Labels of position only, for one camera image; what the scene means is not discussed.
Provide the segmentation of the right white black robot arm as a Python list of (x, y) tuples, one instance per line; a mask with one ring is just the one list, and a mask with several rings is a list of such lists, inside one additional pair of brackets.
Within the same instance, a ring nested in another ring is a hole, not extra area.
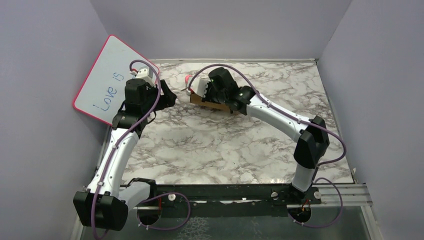
[(293, 154), (296, 169), (288, 196), (296, 204), (308, 198), (319, 160), (330, 145), (326, 123), (321, 117), (298, 115), (274, 104), (250, 85), (238, 86), (222, 66), (212, 70), (207, 80), (193, 81), (190, 90), (202, 102), (225, 105), (230, 111), (259, 119), (292, 139), (296, 143)]

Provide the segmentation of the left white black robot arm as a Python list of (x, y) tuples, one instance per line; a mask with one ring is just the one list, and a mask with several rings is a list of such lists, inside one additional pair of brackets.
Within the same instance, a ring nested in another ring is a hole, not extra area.
[(159, 83), (157, 86), (141, 78), (126, 82), (125, 100), (112, 119), (109, 144), (100, 167), (86, 190), (77, 191), (73, 197), (83, 226), (120, 231), (130, 209), (140, 202), (149, 206), (157, 200), (154, 180), (143, 178), (124, 190), (120, 187), (131, 152), (150, 124), (148, 116), (176, 103), (177, 96), (166, 81)]

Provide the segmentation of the brown cardboard box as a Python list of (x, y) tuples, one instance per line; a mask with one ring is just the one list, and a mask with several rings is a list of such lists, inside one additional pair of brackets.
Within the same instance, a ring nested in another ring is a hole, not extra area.
[(191, 93), (190, 94), (189, 102), (192, 103), (192, 104), (201, 106), (203, 108), (209, 108), (209, 109), (224, 111), (224, 112), (227, 112), (227, 113), (229, 113), (231, 115), (238, 115), (239, 114), (238, 111), (231, 110), (225, 104), (208, 102), (208, 101), (202, 101), (202, 98), (199, 95), (195, 94), (195, 93)]

